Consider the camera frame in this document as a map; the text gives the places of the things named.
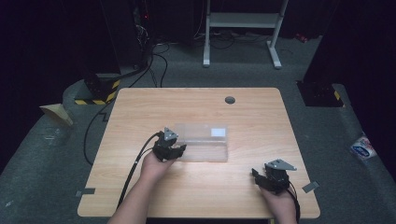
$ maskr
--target white metal frame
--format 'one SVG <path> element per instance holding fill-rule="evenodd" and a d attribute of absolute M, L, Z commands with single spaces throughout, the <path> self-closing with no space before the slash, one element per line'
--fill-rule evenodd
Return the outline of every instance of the white metal frame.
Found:
<path fill-rule="evenodd" d="M 282 64 L 277 56 L 275 44 L 288 2 L 289 0 L 283 0 L 279 13 L 211 13 L 210 0 L 207 0 L 203 66 L 210 65 L 210 27 L 274 28 L 272 39 L 267 41 L 267 47 L 274 67 L 280 69 Z"/>

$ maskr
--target table top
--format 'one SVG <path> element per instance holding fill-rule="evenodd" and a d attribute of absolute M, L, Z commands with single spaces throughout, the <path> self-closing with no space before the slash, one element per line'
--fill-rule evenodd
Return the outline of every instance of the table top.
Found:
<path fill-rule="evenodd" d="M 225 102 L 228 96 L 234 104 Z M 311 181 L 275 88 L 120 90 L 86 185 L 95 192 L 82 195 L 78 214 L 111 217 L 141 147 L 154 133 L 177 123 L 227 124 L 228 160 L 175 162 L 153 192 L 149 217 L 271 217 L 251 168 L 263 175 L 263 164 L 275 159 L 297 168 L 288 175 L 297 190 L 301 218 L 319 216 L 314 191 L 302 190 Z"/>

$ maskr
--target metal bracket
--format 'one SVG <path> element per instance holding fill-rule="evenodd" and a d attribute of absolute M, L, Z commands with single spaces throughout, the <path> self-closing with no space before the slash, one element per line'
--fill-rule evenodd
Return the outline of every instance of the metal bracket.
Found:
<path fill-rule="evenodd" d="M 165 139 L 165 141 L 169 141 L 175 138 L 178 138 L 177 133 L 174 133 L 173 131 L 171 131 L 170 129 L 166 128 L 163 131 L 164 135 L 163 138 Z"/>
<path fill-rule="evenodd" d="M 264 165 L 268 166 L 268 167 L 271 167 L 273 169 L 276 169 L 276 170 L 292 170 L 292 171 L 296 171 L 297 170 L 296 167 L 288 164 L 285 161 L 282 161 L 281 159 L 270 161 L 268 163 L 265 163 Z"/>

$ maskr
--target clear plastic box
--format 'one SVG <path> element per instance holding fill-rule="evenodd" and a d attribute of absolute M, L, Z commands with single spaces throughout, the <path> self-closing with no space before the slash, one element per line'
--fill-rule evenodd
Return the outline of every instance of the clear plastic box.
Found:
<path fill-rule="evenodd" d="M 228 160 L 228 129 L 225 124 L 178 123 L 172 129 L 178 134 L 177 147 L 187 145 L 179 161 Z"/>

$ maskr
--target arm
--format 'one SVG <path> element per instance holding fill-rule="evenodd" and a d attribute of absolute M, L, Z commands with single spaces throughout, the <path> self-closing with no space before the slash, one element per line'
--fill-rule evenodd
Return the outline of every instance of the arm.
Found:
<path fill-rule="evenodd" d="M 263 188 L 260 191 L 279 224 L 297 224 L 294 201 L 285 190 L 277 195 Z"/>
<path fill-rule="evenodd" d="M 150 194 L 174 162 L 158 161 L 154 153 L 150 152 L 143 159 L 139 179 L 107 223 L 146 223 Z"/>

